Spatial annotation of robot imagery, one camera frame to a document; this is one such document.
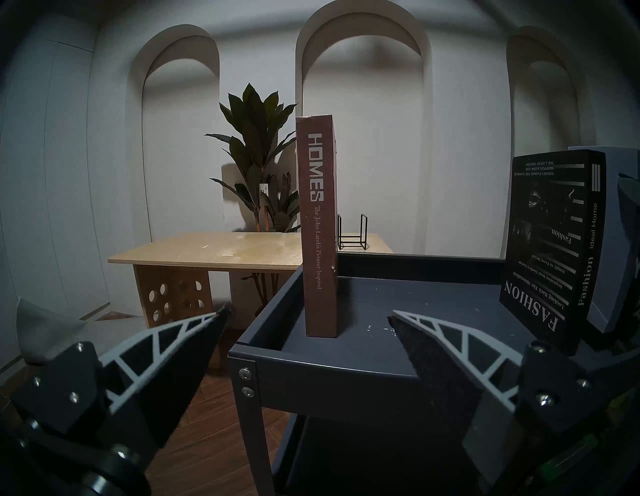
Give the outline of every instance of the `gray book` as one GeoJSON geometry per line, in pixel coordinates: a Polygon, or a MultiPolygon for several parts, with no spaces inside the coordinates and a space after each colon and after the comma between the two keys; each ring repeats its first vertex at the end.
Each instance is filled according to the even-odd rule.
{"type": "Polygon", "coordinates": [[[598,277],[587,320],[600,332],[613,331],[636,274],[640,214],[618,187],[619,177],[640,179],[640,151],[619,147],[569,147],[607,156],[604,236],[598,277]]]}

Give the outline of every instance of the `wall panel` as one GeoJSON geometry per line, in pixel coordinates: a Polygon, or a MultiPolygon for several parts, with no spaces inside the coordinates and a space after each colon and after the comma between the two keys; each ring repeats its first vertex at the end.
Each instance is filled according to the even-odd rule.
{"type": "Polygon", "coordinates": [[[45,175],[51,232],[69,313],[109,301],[93,228],[86,164],[86,98],[92,54],[59,44],[45,123],[45,175]]]}
{"type": "Polygon", "coordinates": [[[47,93],[58,43],[27,40],[16,62],[0,138],[0,212],[18,296],[67,311],[54,249],[44,167],[47,93]]]}

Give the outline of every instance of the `arched wall niche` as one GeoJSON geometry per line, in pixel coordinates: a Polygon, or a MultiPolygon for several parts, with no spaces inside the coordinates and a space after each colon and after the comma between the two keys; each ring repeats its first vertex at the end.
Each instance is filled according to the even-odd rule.
{"type": "MultiPolygon", "coordinates": [[[[544,29],[524,26],[509,37],[506,58],[512,157],[597,144],[586,77],[556,38],[544,29]]],[[[507,205],[510,201],[509,187],[507,205]]],[[[501,256],[506,253],[508,226],[509,211],[501,256]]]]}
{"type": "MultiPolygon", "coordinates": [[[[171,50],[165,52],[165,50],[178,40],[191,36],[204,36],[211,39],[208,32],[192,24],[172,26],[156,34],[145,43],[129,68],[125,112],[127,126],[127,163],[131,176],[129,184],[131,185],[131,216],[135,246],[151,242],[142,145],[143,88],[147,75],[150,74],[150,70],[152,69],[152,65],[154,65],[154,70],[163,65],[163,59],[158,60],[158,57],[164,53],[163,57],[166,57],[164,63],[166,63],[168,59],[171,58],[172,52],[171,50]]],[[[212,68],[212,70],[217,67],[218,77],[220,76],[220,55],[217,47],[214,53],[201,62],[208,67],[211,66],[210,68],[212,68]]]]}
{"type": "Polygon", "coordinates": [[[429,38],[420,22],[405,9],[391,3],[388,0],[335,0],[318,9],[309,17],[305,25],[300,29],[296,42],[296,115],[303,115],[302,108],[302,82],[303,82],[303,56],[307,44],[313,34],[330,20],[350,13],[371,13],[386,17],[402,26],[420,49],[420,55],[425,69],[425,88],[431,88],[431,45],[429,38]]]}
{"type": "Polygon", "coordinates": [[[203,136],[217,128],[219,64],[211,38],[188,36],[169,45],[149,68],[142,134],[152,241],[224,229],[221,195],[212,195],[212,185],[203,181],[220,176],[214,159],[220,148],[203,136]]]}
{"type": "Polygon", "coordinates": [[[344,230],[365,213],[396,252],[425,250],[430,60],[424,28],[386,0],[331,3],[296,45],[297,115],[334,115],[344,230]]]}

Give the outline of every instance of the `book cover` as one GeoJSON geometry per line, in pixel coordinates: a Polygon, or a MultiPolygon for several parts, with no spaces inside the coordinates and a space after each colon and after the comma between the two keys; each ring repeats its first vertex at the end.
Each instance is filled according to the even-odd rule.
{"type": "Polygon", "coordinates": [[[603,152],[607,160],[607,208],[598,280],[593,289],[588,321],[601,333],[612,332],[636,275],[640,243],[640,212],[618,186],[621,178],[640,179],[640,150],[620,147],[588,148],[603,152]]]}
{"type": "Polygon", "coordinates": [[[330,115],[296,118],[307,336],[337,337],[337,198],[330,115]]]}
{"type": "Polygon", "coordinates": [[[539,339],[573,355],[586,322],[605,220],[605,155],[514,157],[500,302],[539,339]]]}

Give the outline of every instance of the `green leaf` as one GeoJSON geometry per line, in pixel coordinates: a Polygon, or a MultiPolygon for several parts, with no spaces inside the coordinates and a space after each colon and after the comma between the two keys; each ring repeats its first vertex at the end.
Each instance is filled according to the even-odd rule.
{"type": "Polygon", "coordinates": [[[255,126],[258,134],[260,135],[262,149],[264,151],[268,151],[269,148],[271,148],[271,140],[269,140],[268,134],[267,113],[258,93],[253,92],[249,96],[249,102],[246,105],[246,112],[249,120],[255,126]]]}
{"type": "Polygon", "coordinates": [[[229,155],[236,163],[238,169],[242,173],[242,177],[246,180],[246,173],[251,167],[251,158],[247,149],[244,147],[244,143],[236,137],[231,138],[229,141],[229,155]]]}
{"type": "Polygon", "coordinates": [[[264,99],[264,111],[267,113],[267,117],[270,117],[278,106],[278,92],[273,92],[271,95],[264,99]]]}
{"type": "Polygon", "coordinates": [[[246,185],[254,205],[260,205],[260,183],[262,171],[257,165],[251,165],[246,173],[246,185]]]}
{"type": "Polygon", "coordinates": [[[284,202],[291,192],[291,172],[282,175],[282,189],[280,190],[280,210],[284,210],[284,202]]]}
{"type": "Polygon", "coordinates": [[[296,205],[293,209],[290,209],[288,215],[293,219],[299,213],[300,213],[300,204],[296,205]]]}
{"type": "Polygon", "coordinates": [[[251,200],[251,194],[249,194],[249,190],[246,188],[246,186],[241,182],[236,182],[234,186],[236,187],[237,195],[243,199],[245,205],[247,206],[251,205],[250,209],[253,211],[254,206],[251,200]]]}
{"type": "Polygon", "coordinates": [[[284,125],[294,108],[296,108],[296,104],[284,107],[283,110],[273,118],[273,121],[269,125],[269,132],[275,136],[275,133],[284,125]]]}
{"type": "Polygon", "coordinates": [[[205,136],[211,136],[212,138],[218,138],[220,141],[224,141],[228,143],[231,141],[231,136],[227,136],[226,134],[205,134],[205,136]]]}
{"type": "Polygon", "coordinates": [[[287,215],[289,217],[291,217],[291,216],[295,215],[294,211],[296,209],[298,209],[298,212],[300,212],[300,198],[299,197],[296,197],[291,202],[289,202],[289,205],[287,206],[285,212],[287,213],[287,215]]]}
{"type": "Polygon", "coordinates": [[[255,93],[256,91],[253,89],[253,86],[248,84],[246,85],[246,88],[244,89],[244,92],[242,94],[242,101],[244,103],[247,103],[249,101],[249,98],[251,97],[252,93],[255,93]]]}
{"type": "Polygon", "coordinates": [[[254,164],[260,169],[264,167],[264,157],[262,156],[262,141],[260,140],[260,134],[256,130],[255,126],[248,120],[244,121],[242,126],[242,136],[244,138],[244,144],[246,150],[249,152],[249,156],[254,164]]]}
{"type": "Polygon", "coordinates": [[[277,147],[273,149],[273,151],[269,154],[266,161],[264,163],[270,164],[272,160],[275,159],[276,155],[279,154],[282,150],[287,148],[291,143],[296,141],[296,137],[294,136],[289,141],[285,141],[289,136],[291,136],[295,131],[290,132],[284,140],[282,140],[277,147]]]}
{"type": "Polygon", "coordinates": [[[229,107],[231,108],[230,112],[236,123],[234,128],[237,132],[242,133],[242,124],[247,119],[246,106],[240,98],[229,93],[229,107]]]}
{"type": "Polygon", "coordinates": [[[285,200],[284,200],[284,205],[282,206],[282,210],[285,212],[289,211],[289,206],[294,202],[294,201],[298,201],[298,203],[300,203],[300,194],[298,193],[298,191],[294,191],[293,193],[291,193],[285,200]]]}
{"type": "Polygon", "coordinates": [[[219,179],[216,179],[214,177],[209,177],[209,179],[211,179],[212,181],[216,181],[218,184],[221,184],[222,186],[227,188],[229,191],[233,191],[234,194],[243,201],[243,203],[247,206],[247,208],[249,208],[249,210],[251,210],[252,212],[254,211],[253,205],[251,203],[247,203],[244,200],[244,198],[236,190],[234,190],[231,186],[229,186],[226,182],[220,181],[219,179]]]}
{"type": "Polygon", "coordinates": [[[272,210],[280,211],[280,205],[278,204],[278,180],[275,174],[271,174],[267,177],[267,183],[269,183],[269,202],[272,210]]]}
{"type": "Polygon", "coordinates": [[[225,119],[227,119],[227,122],[231,124],[237,132],[240,132],[240,130],[237,127],[236,120],[234,119],[234,116],[231,113],[231,110],[225,107],[222,103],[220,104],[220,110],[222,110],[222,113],[224,114],[225,119]]]}
{"type": "Polygon", "coordinates": [[[273,218],[273,227],[278,232],[285,232],[289,226],[289,216],[284,212],[278,212],[273,218]]]}

